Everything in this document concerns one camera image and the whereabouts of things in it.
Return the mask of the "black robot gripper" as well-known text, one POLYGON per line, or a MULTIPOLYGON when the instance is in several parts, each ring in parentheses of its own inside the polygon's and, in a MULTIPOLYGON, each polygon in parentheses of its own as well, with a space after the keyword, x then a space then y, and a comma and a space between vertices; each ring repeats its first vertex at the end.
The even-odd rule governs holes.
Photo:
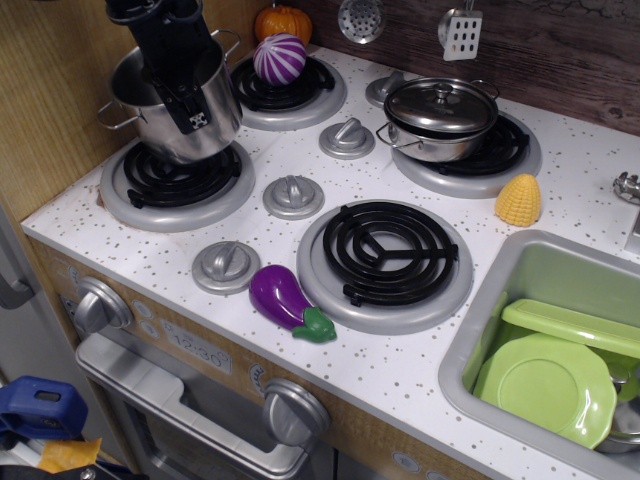
POLYGON ((106 13, 127 27, 142 53, 154 86, 184 135, 207 126, 211 113, 198 90, 195 69, 212 40, 201 1, 108 1, 106 13))

